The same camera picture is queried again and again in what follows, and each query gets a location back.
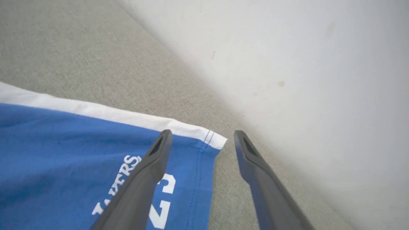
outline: stitching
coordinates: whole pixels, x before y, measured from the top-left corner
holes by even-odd
[[[186,229],[187,229],[187,227],[189,226],[190,210],[192,209],[193,198],[195,197],[195,192],[196,192],[196,179],[197,179],[197,176],[198,176],[199,153],[200,153],[200,151],[202,150],[202,148],[203,148],[203,146],[204,146],[204,144],[205,144],[205,142],[206,142],[206,138],[207,138],[207,136],[209,135],[209,133],[210,133],[210,130],[207,132],[207,135],[206,135],[206,137],[204,138],[203,144],[202,144],[202,146],[200,147],[200,149],[199,149],[199,151],[198,151],[198,153],[197,153],[198,157],[196,158],[195,183],[194,183],[194,188],[193,188],[192,200],[190,201],[189,212],[188,212],[188,214],[187,214]]]
[[[203,151],[203,153],[201,154],[201,156],[200,156],[200,177],[199,177],[199,191],[198,191],[198,198],[199,198],[199,196],[200,196],[200,186],[202,185],[202,159],[203,159],[203,155],[204,155],[204,153],[206,152],[206,150],[207,150],[207,147],[210,145],[210,142],[211,142],[211,140],[213,139],[213,135],[214,135],[214,132],[212,133],[212,135],[211,135],[211,137],[210,137],[210,141],[209,141],[209,143],[207,144],[207,146],[206,146],[206,148],[204,149],[204,151]],[[199,202],[199,199],[196,199],[196,204],[195,204],[195,209],[194,209],[194,211],[193,211],[193,218],[192,218],[192,229],[195,229],[194,228],[194,226],[195,226],[195,215],[196,215],[196,207],[198,206],[198,202]]]

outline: beige textured surface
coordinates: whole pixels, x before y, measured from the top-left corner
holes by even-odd
[[[0,0],[0,81],[58,97],[175,118],[232,138],[243,126],[169,52],[107,0]],[[349,229],[249,136],[317,229]],[[232,140],[216,159],[209,229],[257,229]]]

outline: small spot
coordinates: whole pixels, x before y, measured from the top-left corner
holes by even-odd
[[[332,21],[327,25],[325,30],[325,38],[330,39],[334,35],[335,28],[337,27],[337,21]]]

